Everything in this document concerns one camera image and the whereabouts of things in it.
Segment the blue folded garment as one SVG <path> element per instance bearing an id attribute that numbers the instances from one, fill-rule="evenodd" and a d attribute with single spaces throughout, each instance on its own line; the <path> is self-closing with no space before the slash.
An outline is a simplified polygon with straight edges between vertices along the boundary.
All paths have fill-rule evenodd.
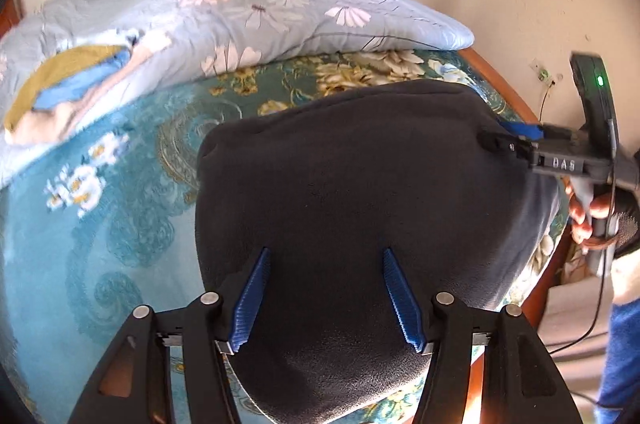
<path id="1" fill-rule="evenodd" d="M 85 69 L 74 71 L 70 76 L 49 85 L 36 95 L 34 110 L 52 110 L 62 102 L 74 102 L 81 99 L 90 88 L 101 84 L 107 77 L 115 74 L 129 62 L 131 51 L 122 48 L 116 54 L 100 62 L 90 64 Z"/>

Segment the light blue floral quilt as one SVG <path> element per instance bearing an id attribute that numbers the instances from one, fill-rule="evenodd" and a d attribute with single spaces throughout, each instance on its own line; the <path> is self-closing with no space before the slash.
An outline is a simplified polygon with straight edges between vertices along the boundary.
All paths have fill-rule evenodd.
<path id="1" fill-rule="evenodd" d="M 2 37 L 2 179 L 62 142 L 11 146 L 4 134 L 6 112 L 43 62 L 84 45 L 132 53 L 148 34 L 171 44 L 113 87 L 70 136 L 134 99 L 204 76 L 316 54 L 458 50 L 474 40 L 462 23 L 414 0 L 49 0 Z"/>

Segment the beige fleece garment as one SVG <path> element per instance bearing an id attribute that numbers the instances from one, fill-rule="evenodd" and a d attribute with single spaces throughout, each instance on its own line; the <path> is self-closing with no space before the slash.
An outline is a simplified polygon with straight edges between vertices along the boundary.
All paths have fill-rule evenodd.
<path id="1" fill-rule="evenodd" d="M 64 141 L 80 120 L 98 104 L 113 87 L 130 75 L 154 54 L 171 44 L 166 34 L 148 34 L 132 48 L 129 61 L 117 72 L 88 89 L 76 101 L 63 101 L 52 110 L 26 112 L 12 129 L 6 129 L 6 142 L 11 146 L 55 144 Z"/>

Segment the black and white fleece jacket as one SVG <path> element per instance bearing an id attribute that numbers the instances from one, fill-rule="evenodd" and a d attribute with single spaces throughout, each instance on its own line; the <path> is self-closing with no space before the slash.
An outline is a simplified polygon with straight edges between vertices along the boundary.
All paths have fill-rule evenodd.
<path id="1" fill-rule="evenodd" d="M 421 376 L 383 279 L 392 251 L 428 294 L 494 309 L 559 205 L 558 182 L 480 145 L 501 132 L 472 88 L 358 88 L 229 122 L 198 152 L 195 241 L 214 290 L 250 253 L 270 275 L 231 358 L 277 423 L 327 423 Z"/>

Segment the teal floral bed blanket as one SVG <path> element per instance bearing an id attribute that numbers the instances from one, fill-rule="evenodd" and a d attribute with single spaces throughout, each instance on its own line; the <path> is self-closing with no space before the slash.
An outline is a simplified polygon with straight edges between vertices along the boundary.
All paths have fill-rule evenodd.
<path id="1" fill-rule="evenodd" d="M 1 363 L 39 423 L 63 423 L 116 330 L 142 303 L 190 302 L 195 162 L 209 129 L 357 87 L 416 78 L 472 87 L 521 121 L 472 50 L 325 54 L 198 78 L 105 115 L 1 192 Z"/>

